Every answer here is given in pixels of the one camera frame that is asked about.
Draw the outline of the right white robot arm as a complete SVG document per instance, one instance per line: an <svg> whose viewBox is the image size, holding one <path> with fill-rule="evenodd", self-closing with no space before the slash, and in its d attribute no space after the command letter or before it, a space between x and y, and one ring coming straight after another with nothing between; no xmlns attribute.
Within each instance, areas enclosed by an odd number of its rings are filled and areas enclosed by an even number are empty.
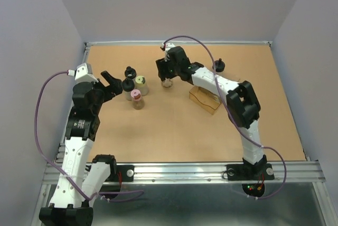
<svg viewBox="0 0 338 226"><path fill-rule="evenodd" d="M250 82L226 79L198 62L190 62L184 49L172 43L161 46L164 57L156 60L158 76L165 84L175 77L203 88L225 103L228 117L240 133L243 148L243 172L256 178L267 163L258 131L259 101Z"/></svg>

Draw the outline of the pink cap spice bottle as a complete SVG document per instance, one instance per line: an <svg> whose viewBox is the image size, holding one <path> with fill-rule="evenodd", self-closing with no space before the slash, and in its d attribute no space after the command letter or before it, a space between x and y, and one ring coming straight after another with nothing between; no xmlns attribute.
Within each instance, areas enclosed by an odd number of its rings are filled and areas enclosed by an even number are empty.
<svg viewBox="0 0 338 226"><path fill-rule="evenodd" d="M130 96L132 99L132 105L134 109L141 110L145 106L144 99L142 97L141 92L138 89L134 89L130 92Z"/></svg>

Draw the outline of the green cap spice bottle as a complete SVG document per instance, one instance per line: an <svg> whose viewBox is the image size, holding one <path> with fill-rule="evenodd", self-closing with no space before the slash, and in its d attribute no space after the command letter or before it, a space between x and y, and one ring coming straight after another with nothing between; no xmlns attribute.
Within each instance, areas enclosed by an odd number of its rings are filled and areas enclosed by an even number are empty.
<svg viewBox="0 0 338 226"><path fill-rule="evenodd" d="M135 78L135 88L141 92L142 96L145 96L149 92L148 85L144 76L137 76Z"/></svg>

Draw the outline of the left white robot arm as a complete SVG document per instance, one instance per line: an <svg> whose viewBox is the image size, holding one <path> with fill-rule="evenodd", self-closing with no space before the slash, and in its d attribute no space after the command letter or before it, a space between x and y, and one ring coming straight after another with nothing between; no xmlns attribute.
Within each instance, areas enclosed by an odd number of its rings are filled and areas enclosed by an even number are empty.
<svg viewBox="0 0 338 226"><path fill-rule="evenodd" d="M100 125L102 105L123 90L121 80L107 71L101 72L107 86L88 71L69 70L67 74L75 77L76 84L64 135L64 159L62 166L48 162L60 176L49 205L40 209L39 219L44 225L91 225L95 199L104 181L117 176L118 168L113 155L96 156L88 174L86 163Z"/></svg>

